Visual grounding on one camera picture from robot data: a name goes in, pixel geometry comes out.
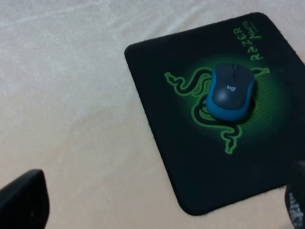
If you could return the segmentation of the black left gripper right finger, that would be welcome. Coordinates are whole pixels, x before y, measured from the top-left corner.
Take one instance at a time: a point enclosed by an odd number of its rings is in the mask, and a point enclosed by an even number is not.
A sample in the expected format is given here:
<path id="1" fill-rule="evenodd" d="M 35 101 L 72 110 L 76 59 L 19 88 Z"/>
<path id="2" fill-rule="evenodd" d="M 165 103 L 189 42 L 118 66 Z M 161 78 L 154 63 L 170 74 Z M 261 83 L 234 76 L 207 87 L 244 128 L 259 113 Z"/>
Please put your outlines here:
<path id="1" fill-rule="evenodd" d="M 293 164 L 285 190 L 285 206 L 295 229 L 305 228 L 305 162 Z"/>

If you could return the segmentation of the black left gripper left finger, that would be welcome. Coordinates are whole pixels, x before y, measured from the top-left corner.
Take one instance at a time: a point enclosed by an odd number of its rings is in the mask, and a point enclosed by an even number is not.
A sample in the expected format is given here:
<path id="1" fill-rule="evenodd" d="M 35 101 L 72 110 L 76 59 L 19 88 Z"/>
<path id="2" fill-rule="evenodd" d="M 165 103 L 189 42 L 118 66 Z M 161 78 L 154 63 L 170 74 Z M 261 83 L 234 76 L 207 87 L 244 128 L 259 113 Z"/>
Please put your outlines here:
<path id="1" fill-rule="evenodd" d="M 43 229 L 49 213 L 49 195 L 41 169 L 31 169 L 0 189 L 2 229 Z"/>

